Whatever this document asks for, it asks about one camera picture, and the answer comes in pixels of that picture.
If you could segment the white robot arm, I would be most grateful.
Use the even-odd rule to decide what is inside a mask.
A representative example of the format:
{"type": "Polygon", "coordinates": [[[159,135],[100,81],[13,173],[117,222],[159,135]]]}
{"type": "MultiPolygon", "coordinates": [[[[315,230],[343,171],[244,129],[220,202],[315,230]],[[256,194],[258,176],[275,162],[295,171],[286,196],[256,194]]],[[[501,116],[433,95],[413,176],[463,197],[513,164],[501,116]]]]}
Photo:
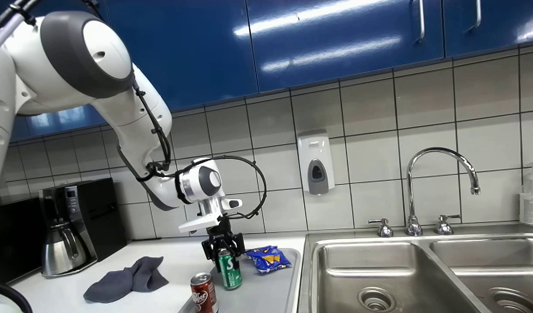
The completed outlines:
{"type": "Polygon", "coordinates": [[[117,154],[156,208],[194,204],[203,215],[182,234],[220,234],[232,249],[241,239],[227,222],[239,208],[223,194],[213,161],[199,159],[171,175],[171,116],[163,98],[131,63],[121,39],[81,11],[31,16],[18,4],[0,15],[0,175],[13,121],[90,105],[114,131],[117,154]]]}

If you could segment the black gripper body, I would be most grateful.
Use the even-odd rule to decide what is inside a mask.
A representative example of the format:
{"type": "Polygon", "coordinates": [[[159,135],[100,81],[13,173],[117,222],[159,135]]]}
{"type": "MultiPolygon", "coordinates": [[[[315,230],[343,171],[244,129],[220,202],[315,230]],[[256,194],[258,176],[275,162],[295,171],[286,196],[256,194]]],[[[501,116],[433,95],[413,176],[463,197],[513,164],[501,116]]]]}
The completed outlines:
{"type": "Polygon", "coordinates": [[[203,242],[209,242],[213,246],[213,251],[216,253],[216,258],[218,258],[218,253],[222,249],[227,249],[234,258],[237,258],[235,251],[234,251],[235,249],[234,236],[237,236],[237,234],[234,234],[230,230],[230,220],[229,218],[222,216],[218,220],[216,227],[206,230],[206,236],[208,236],[208,239],[203,241],[203,242]]]}

